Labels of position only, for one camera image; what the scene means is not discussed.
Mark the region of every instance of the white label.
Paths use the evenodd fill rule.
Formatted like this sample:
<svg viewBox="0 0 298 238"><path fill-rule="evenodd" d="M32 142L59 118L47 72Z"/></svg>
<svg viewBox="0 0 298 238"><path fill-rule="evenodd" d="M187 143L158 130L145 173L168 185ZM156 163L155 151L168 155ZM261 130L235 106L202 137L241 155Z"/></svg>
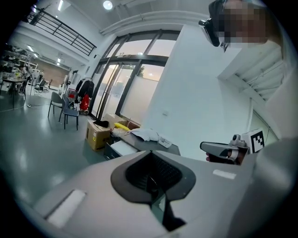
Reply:
<svg viewBox="0 0 298 238"><path fill-rule="evenodd" d="M235 173L229 173L229 172L225 172L225 171L221 171L221 170L214 170L213 174L220 176L220 177L224 177L224 178L228 178L228 179L234 179L236 177Z"/></svg>

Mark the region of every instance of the yellow object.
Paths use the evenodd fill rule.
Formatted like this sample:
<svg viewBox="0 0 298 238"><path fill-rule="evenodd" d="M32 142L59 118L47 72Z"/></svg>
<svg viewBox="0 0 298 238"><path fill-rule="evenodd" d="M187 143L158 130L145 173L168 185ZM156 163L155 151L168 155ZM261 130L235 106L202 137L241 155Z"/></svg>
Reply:
<svg viewBox="0 0 298 238"><path fill-rule="evenodd" d="M128 127L126 127L126 126L124 126L124 125L122 125L122 124L120 124L118 122L115 123L115 127L116 128L121 128L121 129L123 129L123 130L125 130L127 132L130 131L130 129Z"/></svg>

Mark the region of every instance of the chair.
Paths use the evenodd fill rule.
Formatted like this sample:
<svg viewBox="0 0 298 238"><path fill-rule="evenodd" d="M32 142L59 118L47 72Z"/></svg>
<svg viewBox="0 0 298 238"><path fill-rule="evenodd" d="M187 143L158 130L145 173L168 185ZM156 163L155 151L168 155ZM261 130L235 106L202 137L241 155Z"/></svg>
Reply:
<svg viewBox="0 0 298 238"><path fill-rule="evenodd" d="M41 83L37 84L34 89L37 91L40 91L40 93L41 93L43 91L43 87L44 87L45 83L46 83L45 80L41 81Z"/></svg>
<svg viewBox="0 0 298 238"><path fill-rule="evenodd" d="M65 119L66 124L68 123L68 116L76 117L76 130L78 130L79 125L79 112L72 110L68 107L69 100L65 94L62 95L63 103L62 103L62 112L64 114L64 130L65 130Z"/></svg>
<svg viewBox="0 0 298 238"><path fill-rule="evenodd" d="M55 92L52 92L51 103L50 103L50 108L48 109L47 117L49 117L51 105L53 105L53 114L55 114L55 106L58 107L58 108L61 108L61 113L60 113L60 117L59 117L59 121L60 121L61 114L62 114L62 104L63 104L63 100L59 96L59 94L55 93Z"/></svg>

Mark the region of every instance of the brick wall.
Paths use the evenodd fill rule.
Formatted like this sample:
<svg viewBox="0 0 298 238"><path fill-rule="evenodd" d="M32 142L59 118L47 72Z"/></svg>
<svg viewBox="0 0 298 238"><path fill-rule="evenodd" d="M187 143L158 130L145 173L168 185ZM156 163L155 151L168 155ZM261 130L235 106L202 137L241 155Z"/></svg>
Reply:
<svg viewBox="0 0 298 238"><path fill-rule="evenodd" d="M62 69L60 67L48 64L41 60L35 59L32 60L32 63L38 64L37 69L40 71L44 70L44 79L45 81L50 82L53 80L51 86L58 87L63 83L65 75L68 75L69 71Z"/></svg>

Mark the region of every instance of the glass door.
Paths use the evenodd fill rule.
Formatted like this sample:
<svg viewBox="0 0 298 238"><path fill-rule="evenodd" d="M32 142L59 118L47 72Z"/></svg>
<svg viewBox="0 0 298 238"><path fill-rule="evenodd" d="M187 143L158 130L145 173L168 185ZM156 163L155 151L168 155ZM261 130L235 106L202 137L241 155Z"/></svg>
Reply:
<svg viewBox="0 0 298 238"><path fill-rule="evenodd" d="M102 100L98 118L101 119L106 113L116 113L124 88L135 68L135 65L120 63Z"/></svg>
<svg viewBox="0 0 298 238"><path fill-rule="evenodd" d="M104 98L105 94L107 93L108 86L109 86L115 72L117 71L118 66L119 66L118 64L109 64L108 69L102 78L102 82L100 84L100 87L97 92L97 96L94 100L94 104L92 107L92 114L94 116L96 116L96 118L98 116L100 106L102 105L103 98Z"/></svg>
<svg viewBox="0 0 298 238"><path fill-rule="evenodd" d="M142 125L163 66L143 64L129 87L120 114Z"/></svg>

